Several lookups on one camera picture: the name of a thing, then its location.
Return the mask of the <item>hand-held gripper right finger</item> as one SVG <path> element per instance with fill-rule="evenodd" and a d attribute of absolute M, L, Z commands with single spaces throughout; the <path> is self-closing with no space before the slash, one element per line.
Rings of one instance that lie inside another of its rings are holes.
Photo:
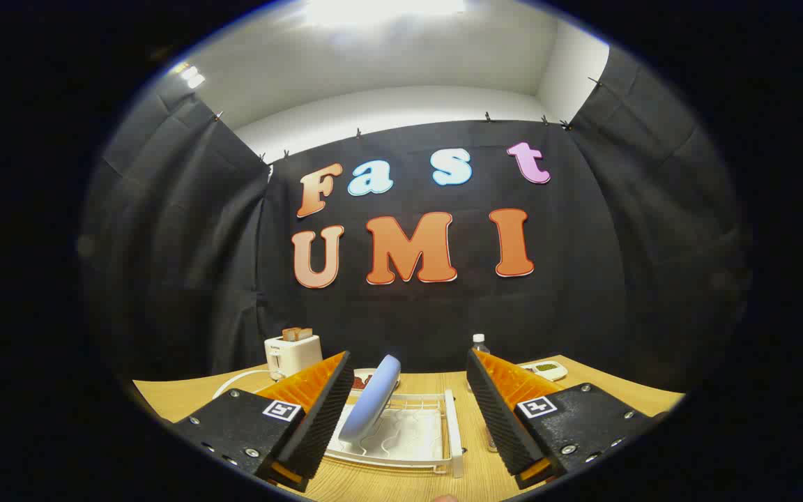
<path fill-rule="evenodd" d="M 593 383 L 561 386 L 471 349 L 466 381 L 520 489 L 574 476 L 644 435 L 653 418 Z"/>

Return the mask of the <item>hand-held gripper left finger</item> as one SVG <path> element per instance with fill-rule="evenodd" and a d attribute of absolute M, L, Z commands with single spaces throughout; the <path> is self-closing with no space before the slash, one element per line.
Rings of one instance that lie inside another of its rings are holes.
<path fill-rule="evenodd" d="M 305 492 L 353 381 L 351 353 L 342 351 L 258 392 L 229 388 L 169 428 L 246 478 Z"/>

